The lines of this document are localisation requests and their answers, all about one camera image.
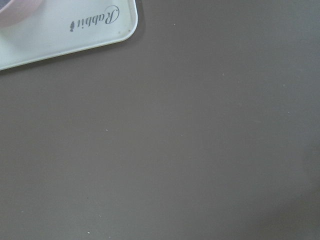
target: gray surface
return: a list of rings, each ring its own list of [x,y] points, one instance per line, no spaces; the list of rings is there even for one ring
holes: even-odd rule
[[[0,239],[320,239],[319,1],[138,7],[0,72]]]

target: pink bowl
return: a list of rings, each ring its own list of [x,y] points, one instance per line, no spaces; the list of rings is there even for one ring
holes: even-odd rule
[[[43,0],[11,0],[0,9],[0,28],[16,24],[30,16]]]

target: pink container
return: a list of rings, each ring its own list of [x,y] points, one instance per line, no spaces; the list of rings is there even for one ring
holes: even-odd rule
[[[43,0],[10,0],[0,9],[0,28],[16,24],[30,16]]]

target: white tray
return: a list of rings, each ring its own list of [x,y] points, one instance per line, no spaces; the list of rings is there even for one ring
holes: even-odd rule
[[[0,70],[124,41],[137,24],[135,0],[44,0],[0,29]]]

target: gray floor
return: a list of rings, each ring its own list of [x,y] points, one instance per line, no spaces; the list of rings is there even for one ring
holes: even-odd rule
[[[320,2],[137,3],[0,72],[0,239],[320,239]]]

